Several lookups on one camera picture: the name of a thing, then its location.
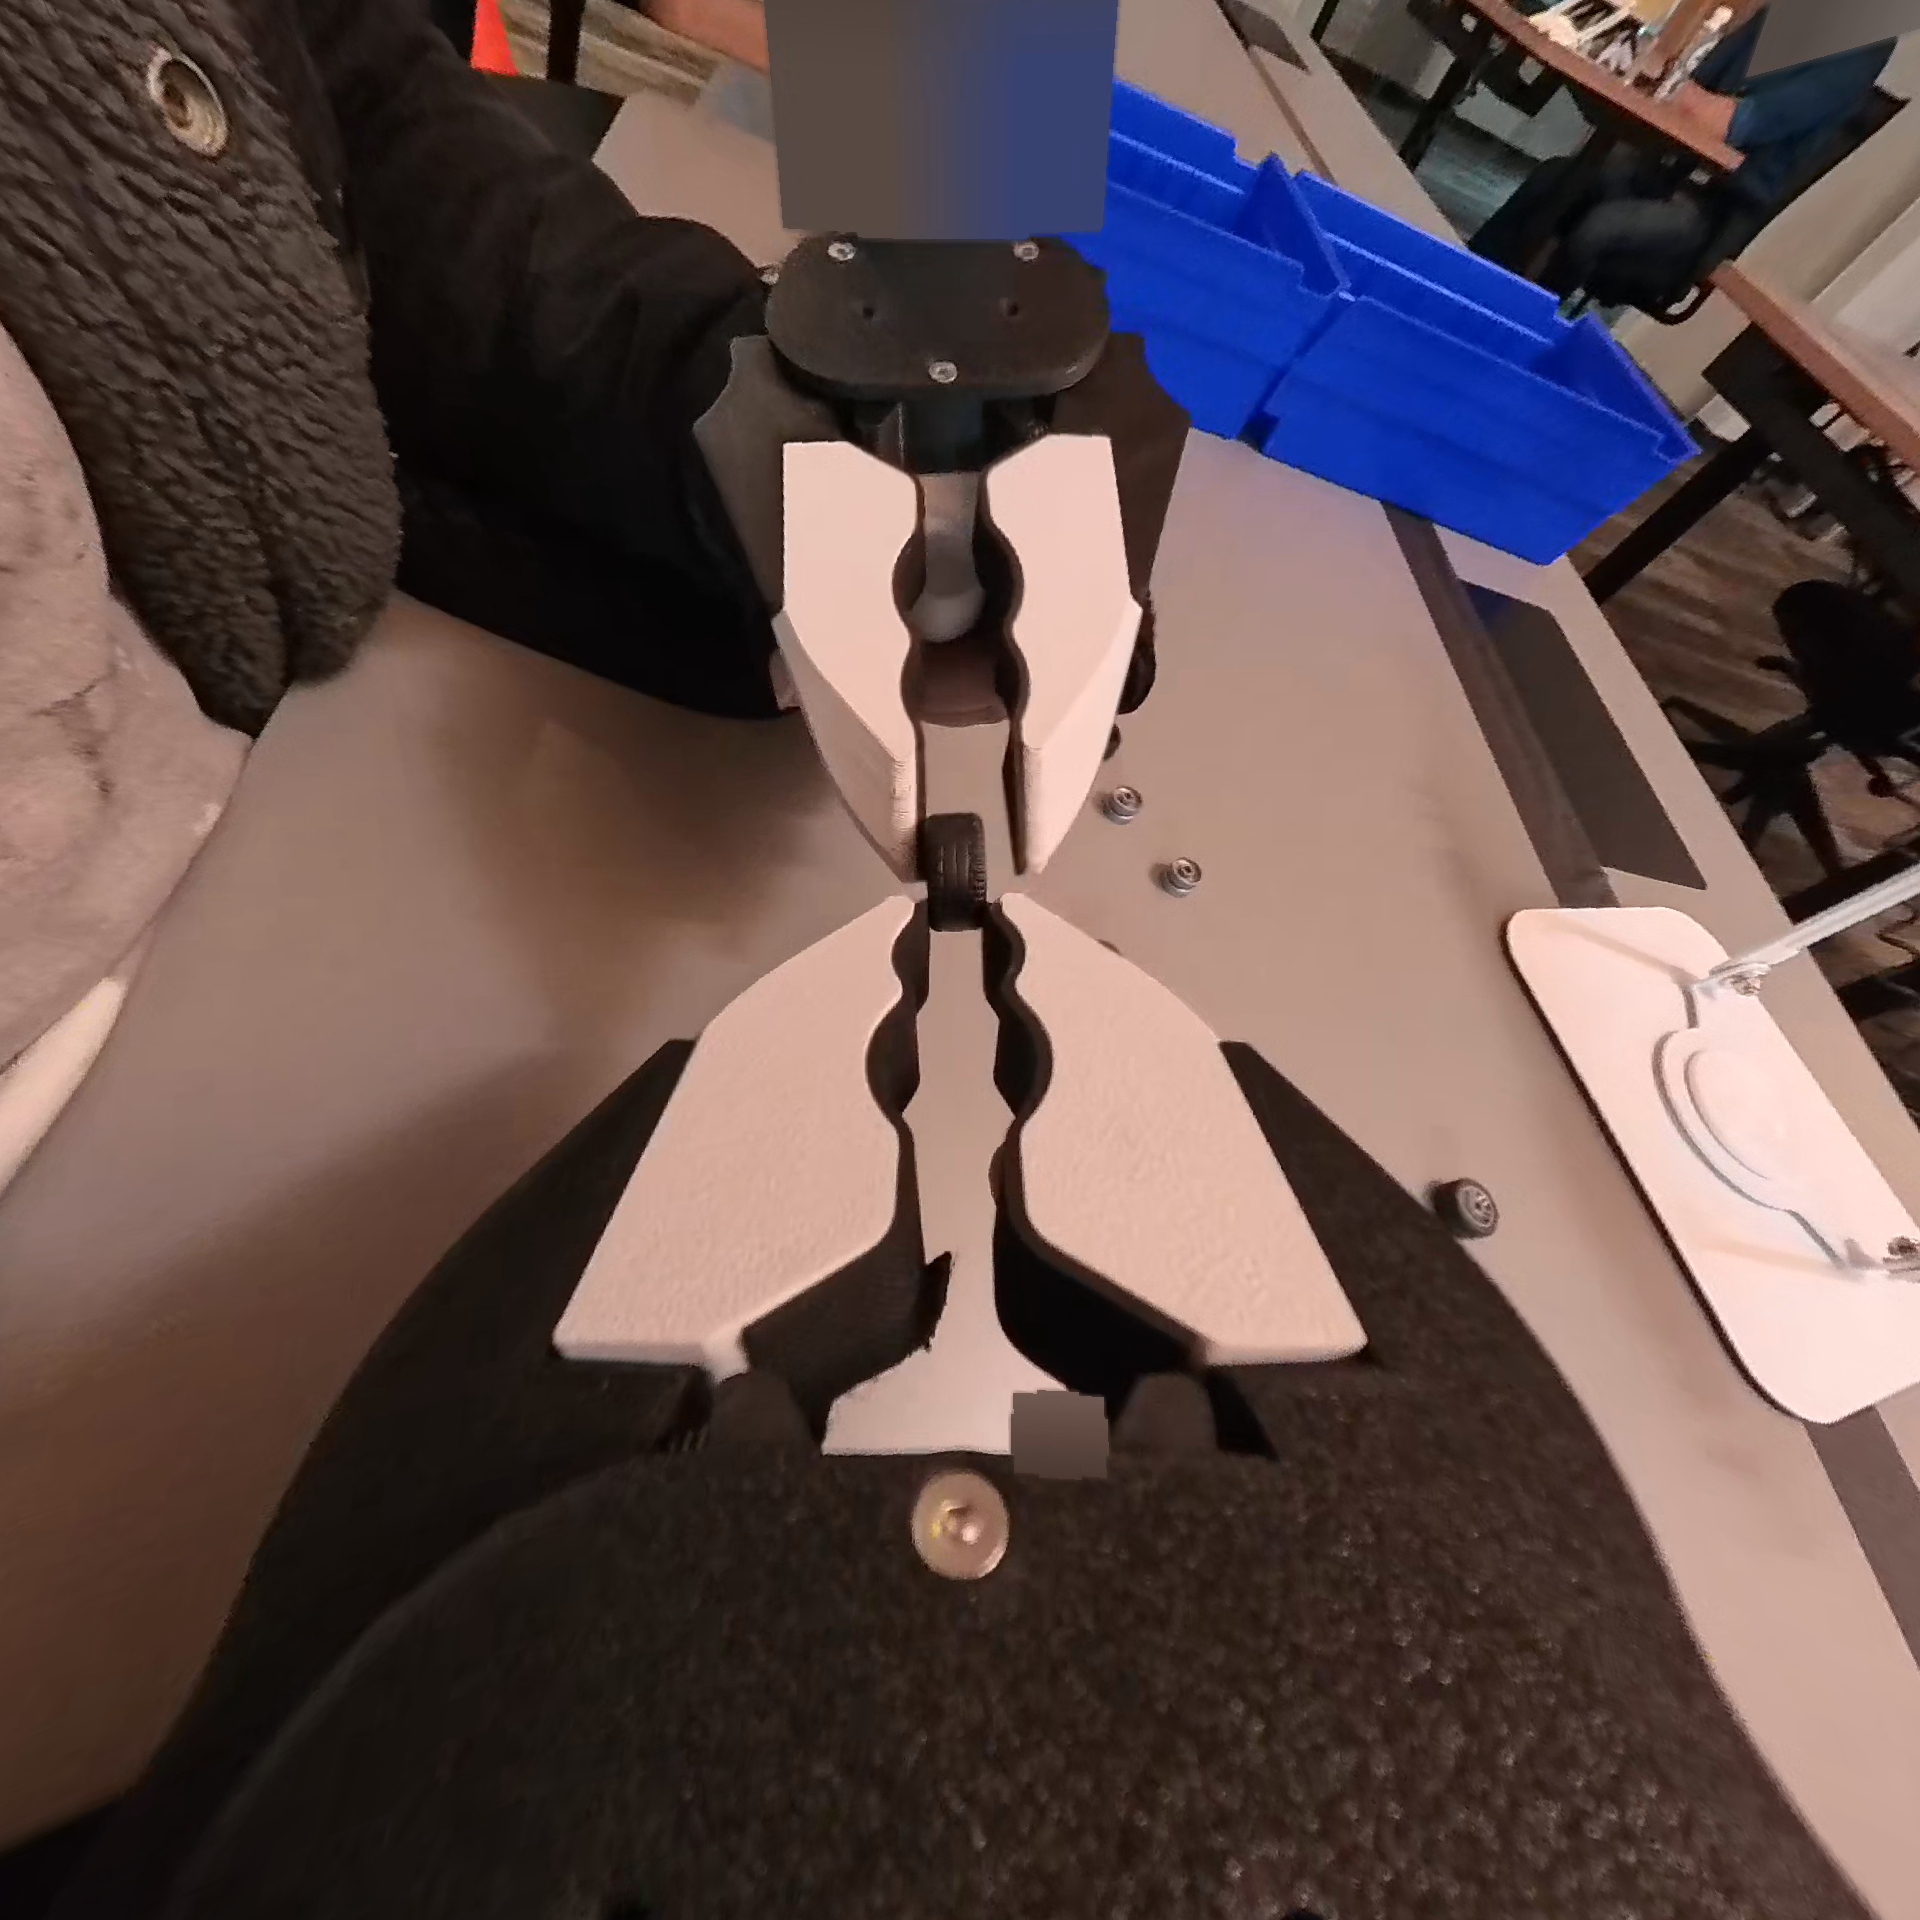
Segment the black lego tire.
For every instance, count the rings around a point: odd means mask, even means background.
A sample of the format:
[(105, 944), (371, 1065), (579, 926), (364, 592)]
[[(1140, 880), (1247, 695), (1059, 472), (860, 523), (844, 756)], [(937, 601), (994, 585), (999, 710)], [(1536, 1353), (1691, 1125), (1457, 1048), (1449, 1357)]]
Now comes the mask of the black lego tire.
[(940, 811), (919, 822), (919, 875), (928, 931), (977, 931), (991, 907), (986, 822), (973, 811)]

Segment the grey desk wooden edge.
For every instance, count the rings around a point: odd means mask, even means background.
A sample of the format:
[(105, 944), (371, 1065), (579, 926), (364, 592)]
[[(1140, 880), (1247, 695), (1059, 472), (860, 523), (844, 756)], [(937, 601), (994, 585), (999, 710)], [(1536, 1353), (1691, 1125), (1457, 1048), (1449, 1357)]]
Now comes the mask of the grey desk wooden edge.
[(779, 211), (775, 143), (707, 102), (626, 95), (593, 161), (639, 215), (709, 225), (761, 268), (796, 243)]

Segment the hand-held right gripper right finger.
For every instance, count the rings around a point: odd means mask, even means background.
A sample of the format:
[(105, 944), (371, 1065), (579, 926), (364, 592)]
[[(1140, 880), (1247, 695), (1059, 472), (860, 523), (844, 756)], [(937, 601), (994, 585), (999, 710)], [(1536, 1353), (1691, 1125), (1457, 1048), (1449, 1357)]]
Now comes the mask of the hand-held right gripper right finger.
[(980, 927), (999, 1022), (994, 1302), (1041, 1368), (1346, 1359), (1360, 1316), (1213, 1029), (1031, 896)]

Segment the person's left forearm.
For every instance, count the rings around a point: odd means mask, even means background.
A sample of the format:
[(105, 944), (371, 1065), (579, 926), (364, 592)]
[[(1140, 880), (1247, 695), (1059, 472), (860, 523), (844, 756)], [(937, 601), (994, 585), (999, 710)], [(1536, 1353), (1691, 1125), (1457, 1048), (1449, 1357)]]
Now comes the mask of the person's left forearm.
[(773, 628), (693, 424), (761, 327), (722, 232), (645, 217), (417, 7), (337, 113), (368, 271), (400, 585), (687, 710), (779, 716)]

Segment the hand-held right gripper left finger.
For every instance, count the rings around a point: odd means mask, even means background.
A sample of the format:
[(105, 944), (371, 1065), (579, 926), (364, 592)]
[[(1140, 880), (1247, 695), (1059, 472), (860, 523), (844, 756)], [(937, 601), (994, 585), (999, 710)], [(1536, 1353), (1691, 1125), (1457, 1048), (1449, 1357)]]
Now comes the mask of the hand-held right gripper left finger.
[(553, 1331), (568, 1359), (873, 1379), (928, 1342), (924, 902), (882, 899), (690, 1044)]

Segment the blue plastic bin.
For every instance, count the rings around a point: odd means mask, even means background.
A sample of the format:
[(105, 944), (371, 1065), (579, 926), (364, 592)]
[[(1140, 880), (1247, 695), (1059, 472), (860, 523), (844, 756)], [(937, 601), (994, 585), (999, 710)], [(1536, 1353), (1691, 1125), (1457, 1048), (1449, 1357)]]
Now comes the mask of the blue plastic bin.
[(1249, 436), (1284, 465), (1552, 565), (1696, 445), (1593, 318), (1319, 176), (1343, 293)]
[(1229, 129), (1117, 79), (1105, 225), (1088, 254), (1116, 328), (1201, 431), (1250, 440), (1280, 380), (1348, 296), (1305, 192), (1277, 155), (1241, 158)]

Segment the person's left hand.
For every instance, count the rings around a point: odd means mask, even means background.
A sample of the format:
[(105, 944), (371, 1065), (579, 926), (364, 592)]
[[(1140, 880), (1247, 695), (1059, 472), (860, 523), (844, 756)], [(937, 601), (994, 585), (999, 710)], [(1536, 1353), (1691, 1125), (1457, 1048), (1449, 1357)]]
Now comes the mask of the person's left hand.
[(924, 641), (906, 693), (916, 721), (935, 729), (994, 726), (1009, 717), (1002, 654), (986, 639)]

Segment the grey printed sweatshirt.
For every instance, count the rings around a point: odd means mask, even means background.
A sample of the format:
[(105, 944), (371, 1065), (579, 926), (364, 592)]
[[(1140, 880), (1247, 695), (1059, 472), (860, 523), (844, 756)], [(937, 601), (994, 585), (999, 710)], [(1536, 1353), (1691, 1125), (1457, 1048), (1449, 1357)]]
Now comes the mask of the grey printed sweatshirt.
[(249, 752), (113, 587), (81, 457), (2, 343), (2, 1185), (100, 1059)]

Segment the black table cover panel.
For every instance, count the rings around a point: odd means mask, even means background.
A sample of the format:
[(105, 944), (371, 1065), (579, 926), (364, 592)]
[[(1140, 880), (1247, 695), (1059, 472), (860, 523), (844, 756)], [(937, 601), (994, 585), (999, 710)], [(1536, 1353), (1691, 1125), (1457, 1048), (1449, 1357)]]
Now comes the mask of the black table cover panel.
[(1599, 864), (1704, 891), (1687, 841), (1555, 612), (1476, 583), (1468, 597)]

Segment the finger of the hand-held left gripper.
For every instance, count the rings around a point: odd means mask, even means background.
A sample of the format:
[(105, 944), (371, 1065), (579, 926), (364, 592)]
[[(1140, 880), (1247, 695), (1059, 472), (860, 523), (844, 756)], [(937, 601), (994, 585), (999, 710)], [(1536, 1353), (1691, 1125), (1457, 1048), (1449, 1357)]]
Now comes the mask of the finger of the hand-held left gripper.
[(919, 529), (908, 472), (848, 440), (784, 445), (779, 657), (848, 815), (900, 880), (919, 875), (921, 740), (897, 569)]
[(986, 513), (1013, 569), (1016, 865), (1039, 875), (1098, 780), (1140, 625), (1113, 444), (1031, 440), (988, 471)]

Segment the white stand base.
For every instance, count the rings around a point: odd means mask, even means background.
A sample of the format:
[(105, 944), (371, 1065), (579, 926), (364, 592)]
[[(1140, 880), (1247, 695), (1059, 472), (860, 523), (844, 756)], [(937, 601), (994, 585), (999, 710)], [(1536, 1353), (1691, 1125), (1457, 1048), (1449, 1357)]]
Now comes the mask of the white stand base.
[(1522, 910), (1505, 951), (1763, 1399), (1839, 1424), (1913, 1390), (1915, 1214), (1729, 951), (1663, 904)]

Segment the wooden desk black legs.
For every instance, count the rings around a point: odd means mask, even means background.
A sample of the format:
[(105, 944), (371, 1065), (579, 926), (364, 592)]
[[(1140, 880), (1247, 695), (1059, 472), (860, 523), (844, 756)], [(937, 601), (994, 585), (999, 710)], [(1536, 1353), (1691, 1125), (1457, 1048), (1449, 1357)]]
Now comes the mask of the wooden desk black legs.
[(1839, 520), (1896, 597), (1915, 607), (1915, 504), (1891, 481), (1868, 478), (1817, 420), (1834, 408), (1915, 476), (1915, 359), (1857, 336), (1805, 301), (1771, 293), (1735, 262), (1717, 268), (1712, 287), (1730, 299), (1745, 324), (1711, 361), (1708, 380), (1712, 393), (1745, 420), (1745, 431), (1711, 453), (1663, 504), (1581, 571), (1592, 599), (1600, 606), (1611, 601), (1773, 459)]
[(1685, 153), (1720, 176), (1745, 161), (1675, 95), (1657, 99), (1636, 60), (1628, 71), (1617, 71), (1555, 38), (1546, 11), (1528, 14), (1501, 3), (1432, 3), (1408, 5), (1408, 11), (1447, 53), (1443, 78), (1400, 147), (1408, 169), (1419, 166), (1452, 110), (1476, 89), (1500, 93), (1516, 112), (1536, 112), (1563, 89), (1592, 129), (1585, 159), (1603, 159), (1632, 143), (1651, 153)]

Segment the black office chair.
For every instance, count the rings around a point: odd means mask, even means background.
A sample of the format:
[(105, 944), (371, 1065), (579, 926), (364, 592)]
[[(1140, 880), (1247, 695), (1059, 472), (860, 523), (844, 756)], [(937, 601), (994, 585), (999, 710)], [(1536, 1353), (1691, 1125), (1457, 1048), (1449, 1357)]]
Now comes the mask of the black office chair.
[(1787, 822), (1811, 851), (1820, 883), (1852, 884), (1872, 861), (1842, 854), (1815, 767), (1841, 752), (1885, 800), (1896, 791), (1892, 771), (1915, 773), (1915, 625), (1858, 587), (1821, 581), (1785, 587), (1771, 604), (1771, 621), (1784, 649), (1756, 664), (1794, 688), (1799, 707), (1787, 717), (1751, 729), (1682, 696), (1665, 699), (1663, 708), (1685, 732), (1699, 767), (1735, 777), (1722, 803), (1738, 811), (1746, 851), (1759, 851), (1771, 825)]

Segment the metal stand rod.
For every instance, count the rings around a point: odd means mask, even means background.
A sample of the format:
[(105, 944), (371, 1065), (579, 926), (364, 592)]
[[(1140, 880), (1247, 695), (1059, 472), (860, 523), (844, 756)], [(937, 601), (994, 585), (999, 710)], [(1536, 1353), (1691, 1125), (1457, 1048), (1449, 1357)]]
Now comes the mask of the metal stand rod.
[(1791, 923), (1787, 931), (1764, 940), (1763, 944), (1751, 944), (1743, 951), (1729, 952), (1706, 975), (1691, 983), (1691, 995), (1753, 996), (1761, 991), (1761, 983), (1770, 972), (1811, 952), (1815, 945), (1836, 940), (1842, 933), (1879, 921), (1885, 913), (1912, 904), (1915, 899), (1917, 865), (1907, 865), (1834, 904), (1826, 904), (1824, 910), (1817, 910), (1809, 918)]

